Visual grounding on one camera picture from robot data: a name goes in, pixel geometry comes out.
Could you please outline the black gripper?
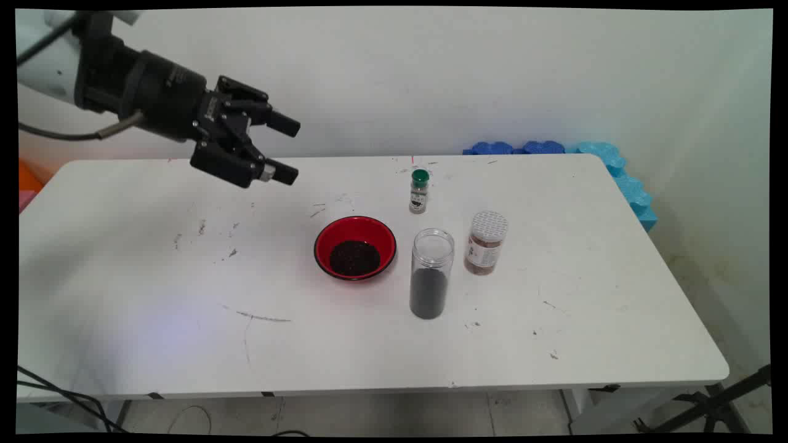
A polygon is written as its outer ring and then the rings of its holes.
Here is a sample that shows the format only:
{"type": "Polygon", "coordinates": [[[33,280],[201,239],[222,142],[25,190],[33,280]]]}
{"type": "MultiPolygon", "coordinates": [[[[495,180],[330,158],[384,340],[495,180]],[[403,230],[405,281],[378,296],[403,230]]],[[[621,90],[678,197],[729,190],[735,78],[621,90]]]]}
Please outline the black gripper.
{"type": "Polygon", "coordinates": [[[190,166],[228,184],[244,189],[256,180],[294,184],[298,169],[249,143],[249,123],[288,137],[301,128],[274,108],[266,92],[227,76],[209,89],[205,76],[147,50],[127,49],[123,60],[122,118],[140,113],[138,126],[147,132],[177,142],[198,141],[190,166]]]}

